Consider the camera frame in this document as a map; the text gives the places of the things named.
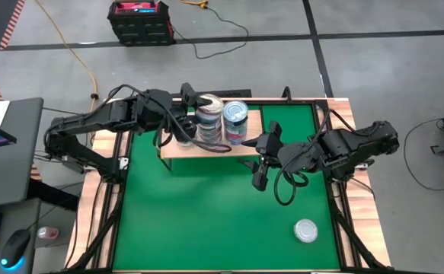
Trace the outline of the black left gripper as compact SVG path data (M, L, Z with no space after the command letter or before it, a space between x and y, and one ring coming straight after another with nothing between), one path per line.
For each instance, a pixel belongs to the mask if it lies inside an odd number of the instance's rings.
M212 100L199 96L196 98L194 106L195 108L198 108L210 104L212 104ZM184 135L179 127L175 125L173 119L170 118L168 120L168 132L170 136L173 136L176 139L184 139L185 142L192 142L193 139L196 138L197 124L199 123L199 119L195 114L188 114L188 107L181 103L174 103L170 108L170 111L174 115L174 118L177 120L182 130L185 132Z

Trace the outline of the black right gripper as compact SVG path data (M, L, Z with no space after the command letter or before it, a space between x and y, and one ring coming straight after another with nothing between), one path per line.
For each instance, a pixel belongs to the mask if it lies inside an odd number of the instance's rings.
M245 147L259 148L260 137L249 139L241 143ZM261 164L256 161L238 159L238 163L248 167L253 174L251 184L258 191L267 188L267 171L269 167L283 167L288 172L316 172L318 169L319 150L308 142L293 142L285 145L276 145L269 150L262 151L261 156L267 162Z

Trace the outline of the silver lidded tuna can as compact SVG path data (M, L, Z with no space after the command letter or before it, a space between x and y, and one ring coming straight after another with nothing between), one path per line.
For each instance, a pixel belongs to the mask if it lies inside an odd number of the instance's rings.
M201 94L199 99L210 100L210 104L204 104L198 107L198 110L208 114L220 114L223 111L224 103L220 97L214 94Z

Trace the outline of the green albacore tuna can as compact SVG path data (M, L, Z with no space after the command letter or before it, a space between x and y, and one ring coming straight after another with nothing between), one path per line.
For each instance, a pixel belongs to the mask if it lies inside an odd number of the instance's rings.
M229 123L241 123L248 117L248 106L245 102L232 100L225 104L223 118Z

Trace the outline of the wooden shelf black legs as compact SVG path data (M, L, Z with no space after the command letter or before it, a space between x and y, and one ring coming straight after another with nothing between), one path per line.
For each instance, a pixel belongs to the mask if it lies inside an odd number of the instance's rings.
M248 111L248 125L246 139L255 139L263 132L262 118L259 106L250 106ZM158 151L159 157L166 160L167 164L172 159L181 158L217 158L217 157L245 157L257 156L255 148L243 145L232 145L225 139L225 133L222 132L222 144L230 147L231 151L218 153L207 151L195 144L183 145L176 138L173 138L166 146Z

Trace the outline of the green table mat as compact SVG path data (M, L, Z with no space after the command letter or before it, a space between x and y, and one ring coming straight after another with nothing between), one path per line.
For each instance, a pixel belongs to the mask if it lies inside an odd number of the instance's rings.
M265 191L234 158L175 159L166 168L153 135L133 139L115 270L302 270L339 266L322 174L294 190L276 170ZM318 227L302 243L293 226Z

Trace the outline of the red black power station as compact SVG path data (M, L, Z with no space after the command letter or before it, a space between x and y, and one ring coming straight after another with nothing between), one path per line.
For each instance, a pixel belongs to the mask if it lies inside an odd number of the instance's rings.
M124 46L170 46L175 43L169 6L162 0L114 0L107 19Z

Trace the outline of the grey desk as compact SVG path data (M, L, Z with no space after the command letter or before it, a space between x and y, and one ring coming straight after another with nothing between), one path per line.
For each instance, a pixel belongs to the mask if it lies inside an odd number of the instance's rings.
M27 198L42 108L39 97L13 100L8 106L0 129L17 143L0 147L0 205Z

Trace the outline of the small red white bottle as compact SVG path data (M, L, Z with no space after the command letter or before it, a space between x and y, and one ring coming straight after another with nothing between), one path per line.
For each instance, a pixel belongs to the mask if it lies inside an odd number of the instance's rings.
M43 240L53 240L59 236L59 229L43 226L37 230L37 237Z

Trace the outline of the grey side table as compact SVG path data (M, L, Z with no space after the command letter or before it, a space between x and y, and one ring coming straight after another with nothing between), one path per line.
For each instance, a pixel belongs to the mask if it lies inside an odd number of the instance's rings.
M22 260L15 269L5 269L0 264L0 274L32 274L37 251L44 247L64 247L72 235L75 213L42 203L39 199L29 199L8 205L0 205L0 256L9 237L19 229L28 228L30 241ZM40 239L37 230L44 226L57 228L59 237L54 240Z

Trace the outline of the black computer mouse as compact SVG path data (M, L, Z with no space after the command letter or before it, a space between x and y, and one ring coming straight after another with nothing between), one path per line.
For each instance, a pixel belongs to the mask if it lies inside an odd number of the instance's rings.
M30 241L30 232L26 229L16 230L6 240L1 251L0 266L4 269L15 268L24 256Z

